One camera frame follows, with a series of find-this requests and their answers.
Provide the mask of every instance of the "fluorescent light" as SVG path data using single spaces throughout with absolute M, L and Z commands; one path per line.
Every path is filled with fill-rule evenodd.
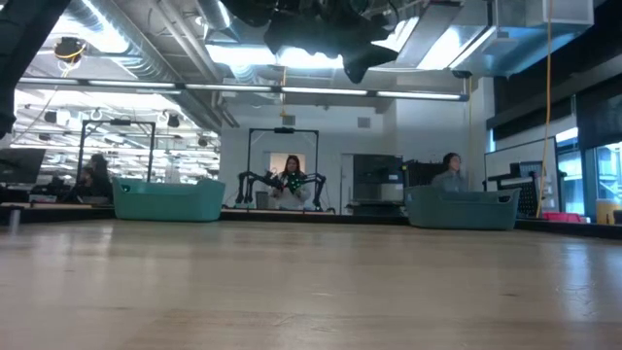
M 54 145 L 24 145 L 24 144 L 13 144 L 11 148 L 14 149 L 35 149 L 35 150 L 49 150 L 49 151 L 59 151 L 59 152 L 79 152 L 79 146 L 54 146 Z M 125 155 L 135 155 L 135 156 L 148 156 L 149 150 L 147 149 L 130 149 L 130 148 L 119 148 L 119 147 L 84 147 L 85 152 L 94 153 L 94 152 L 117 152 L 119 154 Z M 166 156 L 166 150 L 154 150 L 154 157 L 164 157 Z M 169 153 L 173 155 L 182 155 L 182 156 L 197 156 L 198 158 L 212 158 L 214 156 L 214 152 L 209 149 L 201 149 L 201 150 L 170 150 Z
M 319 87 L 282 87 L 282 92 L 293 93 L 319 93 L 319 94 L 339 94 L 350 96 L 365 96 L 366 90 L 346 89 L 346 88 L 319 88 Z
M 578 135 L 579 135 L 578 127 L 573 127 L 571 129 L 562 131 L 558 133 L 557 135 L 555 135 L 555 141 L 557 141 L 557 143 L 568 141 L 570 139 L 578 137 Z
M 286 48 L 277 55 L 265 46 L 205 46 L 212 59 L 229 66 L 270 65 L 298 69 L 343 68 L 341 56 L 328 58 L 323 53 L 309 54 L 303 49 Z
M 451 64 L 449 64 L 449 68 L 455 69 L 460 64 L 462 64 L 465 59 L 467 59 L 477 49 L 479 49 L 479 47 L 482 46 L 493 34 L 495 34 L 496 31 L 497 27 L 494 25 L 488 28 L 488 30 L 486 30 L 486 32 L 481 37 L 479 37 L 479 39 L 477 39 L 471 46 L 468 47 L 468 49 L 462 52 L 453 62 L 451 62 Z
M 150 88 L 138 88 L 137 93 L 157 93 L 157 94 L 181 94 L 181 90 L 156 90 Z
M 212 91 L 247 91 L 247 92 L 270 92 L 271 87 L 242 86 L 233 84 L 186 84 L 189 89 L 206 89 Z
M 277 56 L 277 63 L 290 68 L 298 69 L 329 69 L 343 68 L 343 58 L 328 58 L 325 54 L 318 52 L 309 54 L 303 49 L 287 48 Z
M 378 97 L 410 98 L 410 99 L 431 99 L 443 101 L 459 101 L 462 96 L 453 93 L 432 93 L 432 92 L 407 92 L 407 91 L 378 91 Z
M 40 85 L 79 85 L 80 82 L 76 79 L 60 79 L 60 78 L 28 78 L 23 77 L 19 79 L 20 83 L 24 84 L 40 84 Z
M 227 65 L 276 64 L 276 56 L 265 46 L 206 45 L 212 60 Z
M 150 83 L 150 82 L 128 82 L 128 81 L 100 81 L 90 80 L 89 84 L 95 87 L 114 87 L 114 88 L 174 88 L 173 83 Z

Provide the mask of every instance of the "metal frame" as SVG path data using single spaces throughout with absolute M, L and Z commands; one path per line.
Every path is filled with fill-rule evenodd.
M 253 146 L 253 132 L 255 131 L 272 131 L 274 133 L 297 133 L 297 132 L 310 132 L 315 134 L 315 173 L 318 172 L 318 153 L 320 151 L 320 131 L 318 130 L 296 130 L 294 128 L 283 128 L 283 127 L 275 127 L 275 128 L 250 128 L 249 129 L 249 144 L 246 151 L 246 171 L 251 171 L 251 147 Z
M 50 77 L 23 77 L 19 79 L 19 87 L 23 88 L 73 88 L 80 87 L 82 90 L 116 90 L 135 91 L 136 89 L 148 89 L 154 93 L 179 93 L 185 90 L 197 91 L 233 91 L 233 92 L 268 92 L 268 93 L 301 93 L 353 97 L 373 97 L 390 99 L 413 99 L 432 100 L 447 102 L 466 102 L 469 96 L 463 93 L 435 92 L 435 91 L 392 91 L 376 89 L 352 89 L 352 88 L 328 88 L 328 87 L 280 87 L 280 86 L 253 86 L 237 84 L 193 84 L 193 83 L 170 83 L 170 82 L 136 82 L 136 81 L 113 81 L 99 79 L 63 79 Z
M 124 126 L 129 126 L 132 124 L 136 124 L 136 125 L 150 125 L 152 127 L 152 134 L 151 134 L 151 142 L 150 142 L 150 147 L 149 147 L 149 165 L 147 166 L 147 182 L 151 182 L 152 181 L 152 168 L 154 165 L 154 147 L 156 145 L 156 123 L 155 122 L 134 122 L 134 121 L 126 121 L 126 120 L 111 120 L 111 121 L 93 121 L 93 120 L 86 120 L 86 121 L 82 121 L 82 133 L 81 133 L 81 137 L 80 137 L 80 151 L 78 153 L 78 172 L 76 173 L 76 181 L 78 181 L 78 179 L 80 179 L 80 174 L 82 173 L 82 165 L 83 165 L 83 157 L 85 155 L 85 141 L 86 138 L 90 136 L 90 134 L 95 131 L 92 130 L 90 132 L 86 132 L 86 126 L 89 125 L 90 123 L 94 123 L 97 124 L 97 127 L 100 126 L 101 124 L 110 124 L 110 125 L 124 125 Z

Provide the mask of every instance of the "dark hair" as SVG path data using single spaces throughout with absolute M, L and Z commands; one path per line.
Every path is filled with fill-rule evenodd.
M 290 160 L 295 161 L 295 175 L 299 176 L 301 174 L 300 171 L 300 159 L 298 159 L 298 156 L 294 156 L 294 155 L 289 155 L 288 159 L 285 161 L 285 169 L 283 170 L 283 173 L 281 175 L 282 178 L 286 177 L 288 175 L 288 163 L 290 162 Z
M 451 162 L 451 158 L 453 157 L 458 157 L 460 160 L 462 160 L 459 154 L 450 152 L 447 155 L 445 155 L 445 157 L 443 157 L 443 165 L 449 168 L 449 163 Z
M 108 178 L 108 160 L 100 154 L 92 155 L 90 161 L 93 163 L 93 173 L 98 176 Z

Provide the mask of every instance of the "computer monitor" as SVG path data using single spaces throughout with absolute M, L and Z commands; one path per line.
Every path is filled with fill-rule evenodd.
M 43 149 L 0 150 L 0 183 L 36 184 L 45 155 Z

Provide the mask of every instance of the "red object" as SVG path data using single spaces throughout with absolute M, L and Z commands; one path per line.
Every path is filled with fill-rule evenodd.
M 542 219 L 563 223 L 581 223 L 581 217 L 572 213 L 542 213 Z

